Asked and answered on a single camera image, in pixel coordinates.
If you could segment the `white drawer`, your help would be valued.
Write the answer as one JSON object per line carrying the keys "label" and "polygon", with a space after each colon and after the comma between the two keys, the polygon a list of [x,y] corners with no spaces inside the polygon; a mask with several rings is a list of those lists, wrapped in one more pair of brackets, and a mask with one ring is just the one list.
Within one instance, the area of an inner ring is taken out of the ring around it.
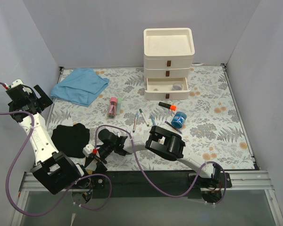
{"label": "white drawer", "polygon": [[[181,83],[183,90],[172,91],[174,83]],[[145,99],[147,100],[185,100],[188,98],[190,90],[188,89],[187,78],[173,79],[146,79],[147,88],[144,91]]]}

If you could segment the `clear purple small jar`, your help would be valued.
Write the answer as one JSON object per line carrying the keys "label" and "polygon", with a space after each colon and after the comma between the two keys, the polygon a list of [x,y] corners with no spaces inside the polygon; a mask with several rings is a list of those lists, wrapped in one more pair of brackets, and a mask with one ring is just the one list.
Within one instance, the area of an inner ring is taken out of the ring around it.
{"label": "clear purple small jar", "polygon": [[172,91],[180,91],[183,90],[183,85],[181,83],[174,83],[172,86]]}

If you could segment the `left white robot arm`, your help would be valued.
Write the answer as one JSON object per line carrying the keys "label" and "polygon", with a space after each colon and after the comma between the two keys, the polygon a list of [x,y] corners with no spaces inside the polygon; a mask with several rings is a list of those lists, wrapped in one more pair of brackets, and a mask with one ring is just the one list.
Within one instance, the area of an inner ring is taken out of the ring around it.
{"label": "left white robot arm", "polygon": [[71,183],[80,188],[90,185],[91,177],[79,163],[74,163],[59,151],[46,129],[42,111],[52,105],[52,100],[40,88],[26,86],[18,79],[7,86],[11,117],[30,135],[29,141],[35,155],[33,176],[52,194],[57,194]]}

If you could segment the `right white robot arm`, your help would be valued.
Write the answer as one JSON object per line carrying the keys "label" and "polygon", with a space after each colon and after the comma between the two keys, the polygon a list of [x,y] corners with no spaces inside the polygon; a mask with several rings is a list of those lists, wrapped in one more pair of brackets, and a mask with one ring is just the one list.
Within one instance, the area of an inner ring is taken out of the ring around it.
{"label": "right white robot arm", "polygon": [[97,133],[102,142],[99,147],[87,144],[83,148],[86,165],[93,160],[100,165],[106,164],[106,158],[115,152],[121,156],[133,154],[134,151],[149,150],[167,161],[179,161],[190,169],[199,172],[199,176],[209,187],[215,187],[221,182],[222,169],[217,163],[209,163],[186,147],[182,137],[159,126],[151,127],[149,138],[142,136],[118,136],[108,129]]}

